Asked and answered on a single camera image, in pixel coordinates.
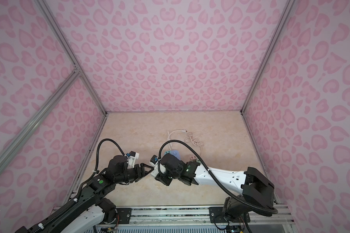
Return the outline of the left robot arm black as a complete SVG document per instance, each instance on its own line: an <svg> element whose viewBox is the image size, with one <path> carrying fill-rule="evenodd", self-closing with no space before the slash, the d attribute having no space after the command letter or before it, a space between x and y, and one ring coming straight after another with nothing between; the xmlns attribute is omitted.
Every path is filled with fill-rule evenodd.
<svg viewBox="0 0 350 233"><path fill-rule="evenodd" d="M128 167L128 159L122 155L116 155L110 160L107 168L89 181L83 182L76 196L63 205L53 214L33 225L30 228L24 226L16 230L17 233L60 233L83 212L91 207L102 209L102 219L98 223L118 223L119 214L116 205L106 198L118 184L131 184L138 182L154 170L154 167L141 163L133 168Z"/></svg>

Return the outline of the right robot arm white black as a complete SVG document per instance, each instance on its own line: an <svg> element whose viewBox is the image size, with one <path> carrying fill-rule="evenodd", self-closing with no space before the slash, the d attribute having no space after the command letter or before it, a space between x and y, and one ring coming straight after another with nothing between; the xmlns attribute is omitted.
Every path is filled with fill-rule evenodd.
<svg viewBox="0 0 350 233"><path fill-rule="evenodd" d="M169 186L173 180L185 185L214 185L225 191L221 213L215 215L214 222L236 222L245 219L249 212L262 216L278 213L274 207L274 185L256 168L246 171L229 171L206 168L201 162L187 163L168 153L163 158L152 156L153 177Z"/></svg>

